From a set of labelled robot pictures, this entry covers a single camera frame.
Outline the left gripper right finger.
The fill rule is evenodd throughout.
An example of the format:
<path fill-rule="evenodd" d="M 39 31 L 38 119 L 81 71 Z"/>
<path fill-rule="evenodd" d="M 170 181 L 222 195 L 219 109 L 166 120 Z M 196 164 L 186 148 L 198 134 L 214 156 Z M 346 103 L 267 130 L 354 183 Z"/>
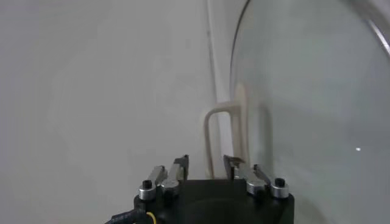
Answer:
<path fill-rule="evenodd" d="M 246 182 L 246 191 L 254 197 L 267 194 L 276 199 L 289 197 L 289 187 L 283 178 L 267 176 L 258 164 L 250 167 L 243 159 L 234 156 L 223 156 L 227 176 L 231 180 L 243 179 Z"/>

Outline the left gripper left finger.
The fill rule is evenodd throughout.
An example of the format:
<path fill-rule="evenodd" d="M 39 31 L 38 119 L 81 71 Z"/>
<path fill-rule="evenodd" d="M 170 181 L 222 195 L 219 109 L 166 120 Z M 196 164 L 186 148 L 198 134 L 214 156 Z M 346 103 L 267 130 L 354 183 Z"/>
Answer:
<path fill-rule="evenodd" d="M 176 158 L 169 170 L 165 166 L 155 166 L 139 187 L 138 197 L 143 201 L 155 200 L 158 190 L 169 197 L 177 196 L 180 183 L 187 180 L 188 168 L 188 155 Z"/>

